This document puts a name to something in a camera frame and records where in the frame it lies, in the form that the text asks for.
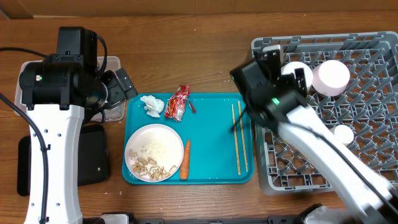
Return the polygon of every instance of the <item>pair of chopsticks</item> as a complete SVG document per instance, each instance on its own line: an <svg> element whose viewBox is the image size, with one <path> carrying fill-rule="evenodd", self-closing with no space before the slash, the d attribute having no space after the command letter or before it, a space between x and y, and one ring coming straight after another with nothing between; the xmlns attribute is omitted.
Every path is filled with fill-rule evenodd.
<svg viewBox="0 0 398 224"><path fill-rule="evenodd" d="M238 100L238 110L239 110L239 122L241 125L241 134L242 134L244 165L246 166L246 172L247 172L248 171L248 159L246 158L246 146L244 143L243 122L241 119L241 117L242 117L241 102L239 100ZM232 121L233 121L233 129L234 129L234 136L235 136L236 163L238 165L238 175L241 175L241 163L239 161L239 148L238 148L238 139L236 137L235 112L234 112L233 104L232 104Z"/></svg>

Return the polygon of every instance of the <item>white napkin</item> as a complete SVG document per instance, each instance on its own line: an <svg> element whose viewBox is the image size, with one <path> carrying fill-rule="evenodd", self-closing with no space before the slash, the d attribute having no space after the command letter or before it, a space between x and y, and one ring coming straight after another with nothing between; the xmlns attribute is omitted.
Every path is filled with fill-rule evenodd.
<svg viewBox="0 0 398 224"><path fill-rule="evenodd" d="M154 118L159 118L164 108L164 102L160 99L156 99L152 95L141 97L141 101L145 103L144 109L147 110L147 114Z"/></svg>

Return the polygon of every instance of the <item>teal tray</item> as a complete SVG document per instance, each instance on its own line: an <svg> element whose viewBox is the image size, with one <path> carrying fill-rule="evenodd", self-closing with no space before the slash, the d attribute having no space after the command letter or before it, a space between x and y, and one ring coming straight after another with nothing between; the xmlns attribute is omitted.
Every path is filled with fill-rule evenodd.
<svg viewBox="0 0 398 224"><path fill-rule="evenodd" d="M173 119L165 119L164 111L160 118L153 118L146 114L144 103L140 97L152 95L163 100L165 105L172 96L171 93L146 93L139 94L130 100L127 107L126 134L124 137L124 150L130 136L139 128L148 124L164 124L174 129L181 137L184 145L191 139L190 171L187 180L180 180L178 170L171 178L148 183L135 178L127 168L126 162L122 164L122 174L130 184L243 184L254 173L254 156L252 146L252 132L250 118L243 116L244 137L248 171L244 165L243 145L240 125L236 127L239 145L239 161L241 175L238 175L236 164L236 151L232 127L232 109L234 105L235 118L238 119L238 100L241 101L242 111L244 103L238 93L191 93L192 101L197 113L187 105L182 121L177 123Z"/></svg>

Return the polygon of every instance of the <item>carrot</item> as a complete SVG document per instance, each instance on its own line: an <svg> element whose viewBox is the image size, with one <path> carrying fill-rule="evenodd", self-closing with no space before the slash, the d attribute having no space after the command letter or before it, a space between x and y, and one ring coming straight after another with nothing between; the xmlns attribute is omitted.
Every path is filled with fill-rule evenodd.
<svg viewBox="0 0 398 224"><path fill-rule="evenodd" d="M184 157L180 167L180 179L187 180L189 176L189 154L191 151L191 140L187 141L184 150Z"/></svg>

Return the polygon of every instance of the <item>gray dish rack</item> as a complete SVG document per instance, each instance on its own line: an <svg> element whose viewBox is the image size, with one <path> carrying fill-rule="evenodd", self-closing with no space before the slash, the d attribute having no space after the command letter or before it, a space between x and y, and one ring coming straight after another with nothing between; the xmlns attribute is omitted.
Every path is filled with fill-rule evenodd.
<svg viewBox="0 0 398 224"><path fill-rule="evenodd" d="M355 135L348 148L365 164L398 186L398 35L395 32L264 37L251 52L269 45L284 49L283 64L300 61L311 68L340 60L351 72L346 91L323 96L310 90L308 104L328 128L348 125ZM277 133L256 126L259 181L267 195L333 190L310 161Z"/></svg>

